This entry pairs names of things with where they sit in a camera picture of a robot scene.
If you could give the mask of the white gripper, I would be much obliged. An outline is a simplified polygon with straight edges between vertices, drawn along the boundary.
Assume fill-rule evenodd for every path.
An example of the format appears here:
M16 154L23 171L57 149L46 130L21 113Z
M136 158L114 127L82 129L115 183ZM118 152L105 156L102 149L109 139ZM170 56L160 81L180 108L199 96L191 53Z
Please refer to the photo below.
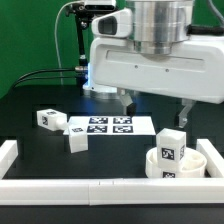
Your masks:
M125 89L185 98L178 114L184 128L195 101L224 102L224 37L193 35L174 44L169 55L141 54L131 41L98 37L89 73L95 83L118 88L126 116L135 115L136 104Z

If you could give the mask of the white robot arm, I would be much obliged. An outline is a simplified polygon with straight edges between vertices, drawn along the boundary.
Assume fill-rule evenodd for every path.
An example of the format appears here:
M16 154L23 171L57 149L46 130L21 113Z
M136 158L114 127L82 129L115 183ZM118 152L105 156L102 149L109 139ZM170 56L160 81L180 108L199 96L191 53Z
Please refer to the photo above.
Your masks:
M126 0L122 10L101 15L114 0L85 0L94 14L88 85L100 93L127 90L180 98L179 126L197 101L224 102L224 34L191 25L194 0Z

